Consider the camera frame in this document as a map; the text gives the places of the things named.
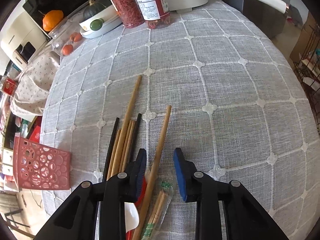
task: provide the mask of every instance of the white plate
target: white plate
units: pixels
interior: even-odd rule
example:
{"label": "white plate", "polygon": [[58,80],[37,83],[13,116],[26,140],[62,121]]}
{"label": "white plate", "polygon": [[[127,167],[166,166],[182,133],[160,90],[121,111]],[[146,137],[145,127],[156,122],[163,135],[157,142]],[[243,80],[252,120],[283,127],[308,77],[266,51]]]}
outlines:
{"label": "white plate", "polygon": [[108,33],[109,31],[118,27],[121,23],[122,20],[117,16],[111,21],[104,22],[100,30],[89,30],[87,32],[85,30],[80,30],[80,33],[86,39],[94,39]]}

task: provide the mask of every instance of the pink plastic basket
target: pink plastic basket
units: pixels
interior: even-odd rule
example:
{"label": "pink plastic basket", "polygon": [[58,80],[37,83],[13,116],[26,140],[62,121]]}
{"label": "pink plastic basket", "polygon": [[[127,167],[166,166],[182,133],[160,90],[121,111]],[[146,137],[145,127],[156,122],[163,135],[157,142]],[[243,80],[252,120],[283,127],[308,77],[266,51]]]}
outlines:
{"label": "pink plastic basket", "polygon": [[70,189],[70,152],[61,151],[22,137],[15,137],[18,143],[16,156],[18,185],[26,189],[67,190]]}

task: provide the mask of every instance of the green pumpkin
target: green pumpkin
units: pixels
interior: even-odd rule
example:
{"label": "green pumpkin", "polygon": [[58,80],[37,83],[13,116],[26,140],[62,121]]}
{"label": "green pumpkin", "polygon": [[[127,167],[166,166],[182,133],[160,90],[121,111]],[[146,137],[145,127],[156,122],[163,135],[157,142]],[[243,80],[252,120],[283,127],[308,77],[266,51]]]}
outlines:
{"label": "green pumpkin", "polygon": [[106,6],[100,1],[89,0],[89,6],[83,12],[83,21],[90,19],[108,6],[109,5]]}

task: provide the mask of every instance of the orange fruit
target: orange fruit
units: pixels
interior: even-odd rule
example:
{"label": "orange fruit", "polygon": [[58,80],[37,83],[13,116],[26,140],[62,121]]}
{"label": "orange fruit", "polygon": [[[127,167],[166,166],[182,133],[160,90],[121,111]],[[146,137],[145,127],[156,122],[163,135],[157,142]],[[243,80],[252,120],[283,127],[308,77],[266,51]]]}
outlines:
{"label": "orange fruit", "polygon": [[70,40],[72,40],[72,42],[78,42],[82,40],[82,35],[81,33],[72,33],[70,35]]}
{"label": "orange fruit", "polygon": [[61,50],[61,53],[62,53],[64,56],[68,56],[68,55],[70,55],[72,52],[73,52],[73,46],[72,46],[72,44],[64,45],[63,48],[62,48],[62,50]]}

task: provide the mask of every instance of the black chopstick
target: black chopstick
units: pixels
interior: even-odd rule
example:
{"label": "black chopstick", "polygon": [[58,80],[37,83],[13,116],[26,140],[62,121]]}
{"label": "black chopstick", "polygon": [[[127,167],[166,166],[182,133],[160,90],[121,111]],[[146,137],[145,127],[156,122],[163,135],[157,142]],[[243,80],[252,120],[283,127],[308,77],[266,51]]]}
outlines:
{"label": "black chopstick", "polygon": [[119,117],[117,117],[116,121],[115,121],[115,125],[113,126],[113,131],[112,131],[112,135],[111,135],[111,138],[110,138],[109,148],[108,148],[107,157],[106,157],[106,163],[104,165],[102,182],[107,180],[107,174],[108,174],[108,170],[109,170],[109,165],[110,165],[113,145],[114,145],[115,139],[116,139],[119,120],[120,120]]}
{"label": "black chopstick", "polygon": [[129,162],[132,162],[132,160],[133,160],[133,155],[134,155],[134,150],[135,150],[136,143],[137,143],[137,137],[138,137],[141,117],[142,117],[142,114],[138,114],[137,121],[136,121],[136,124],[133,129],[133,135],[132,135],[132,139],[131,139],[129,158],[128,158]]}

